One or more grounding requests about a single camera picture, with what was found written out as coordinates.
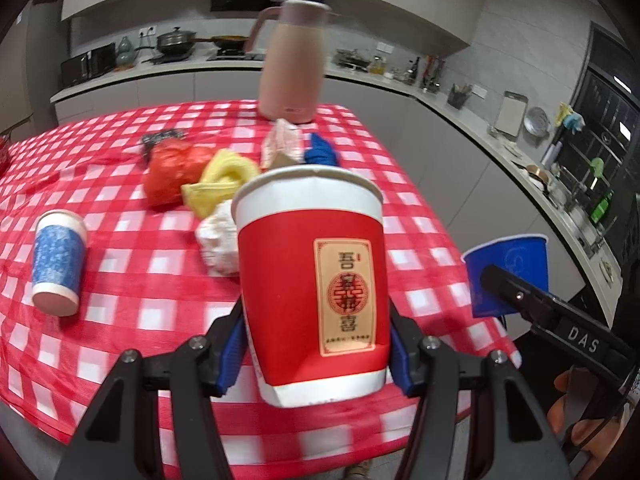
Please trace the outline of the person's right hand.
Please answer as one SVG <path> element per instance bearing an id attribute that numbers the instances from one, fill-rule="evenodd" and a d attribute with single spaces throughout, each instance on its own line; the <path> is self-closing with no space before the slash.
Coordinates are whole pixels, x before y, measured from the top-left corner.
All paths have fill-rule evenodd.
<path id="1" fill-rule="evenodd" d="M 620 408 L 606 406 L 599 381 L 583 367 L 572 367 L 554 380 L 562 393 L 549 408 L 548 423 L 574 470 L 576 478 L 589 479 L 603 465 L 628 422 L 626 402 Z"/>

